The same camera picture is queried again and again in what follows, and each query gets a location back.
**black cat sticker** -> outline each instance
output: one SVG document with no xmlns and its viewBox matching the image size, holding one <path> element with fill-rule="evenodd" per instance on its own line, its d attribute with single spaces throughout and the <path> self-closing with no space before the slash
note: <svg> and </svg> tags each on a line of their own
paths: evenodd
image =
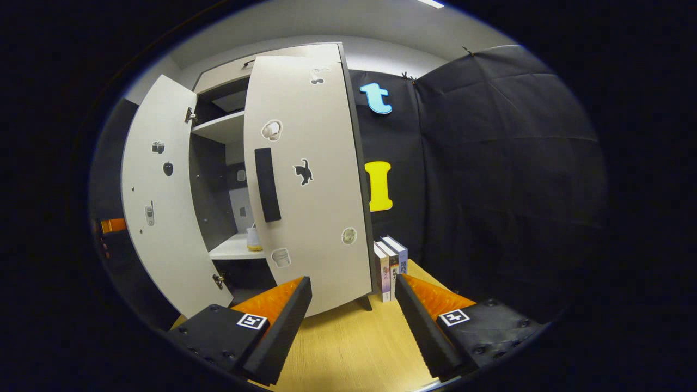
<svg viewBox="0 0 697 392">
<path fill-rule="evenodd" d="M 310 181 L 312 181 L 312 171 L 309 169 L 309 164 L 307 159 L 303 158 L 302 161 L 305 162 L 305 166 L 293 166 L 296 169 L 296 176 L 302 177 L 301 186 L 306 186 Z"/>
</svg>

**cabinet handle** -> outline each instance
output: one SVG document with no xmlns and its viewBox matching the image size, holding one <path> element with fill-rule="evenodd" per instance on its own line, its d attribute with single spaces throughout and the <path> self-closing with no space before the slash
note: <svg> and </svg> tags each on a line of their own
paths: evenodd
<svg viewBox="0 0 697 392">
<path fill-rule="evenodd" d="M 254 149 L 254 160 L 256 161 L 256 179 L 259 182 L 259 198 L 261 199 L 263 218 L 266 222 L 281 220 L 276 182 L 273 178 L 271 148 Z"/>
</svg>

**cabinet shelf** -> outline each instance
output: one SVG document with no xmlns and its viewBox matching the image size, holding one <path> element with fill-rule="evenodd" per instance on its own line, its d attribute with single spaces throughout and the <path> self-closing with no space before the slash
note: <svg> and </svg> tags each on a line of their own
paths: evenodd
<svg viewBox="0 0 697 392">
<path fill-rule="evenodd" d="M 247 248 L 247 233 L 237 233 L 208 253 L 213 260 L 264 259 L 263 251 Z"/>
<path fill-rule="evenodd" d="M 244 135 L 245 111 L 230 113 L 191 129 L 194 135 L 205 137 L 218 143 L 241 142 Z"/>
</svg>

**cabinet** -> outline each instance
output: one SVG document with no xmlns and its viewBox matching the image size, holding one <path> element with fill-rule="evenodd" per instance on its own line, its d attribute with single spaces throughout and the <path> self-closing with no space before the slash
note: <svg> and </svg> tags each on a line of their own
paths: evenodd
<svg viewBox="0 0 697 392">
<path fill-rule="evenodd" d="M 290 55 L 279 55 L 284 51 Z M 186 317 L 233 299 L 213 280 L 220 274 L 213 260 L 265 260 L 277 284 L 310 276 L 307 316 L 372 291 L 367 184 L 341 44 L 286 48 L 253 59 L 243 72 L 234 70 L 249 59 L 206 71 L 194 88 L 198 93 L 160 76 L 126 141 L 121 189 L 129 235 L 153 282 Z M 194 125 L 192 112 L 235 93 L 246 95 L 243 110 L 216 109 Z M 192 186 L 197 194 L 196 187 L 219 188 L 220 182 L 196 181 L 198 174 L 190 172 L 196 137 L 224 145 L 216 154 L 234 169 L 228 173 L 229 209 L 219 209 L 224 215 L 197 216 Z M 250 218 L 262 252 L 246 247 Z M 202 225 L 213 219 L 233 235 L 205 239 L 202 233 L 211 228 Z"/>
</svg>

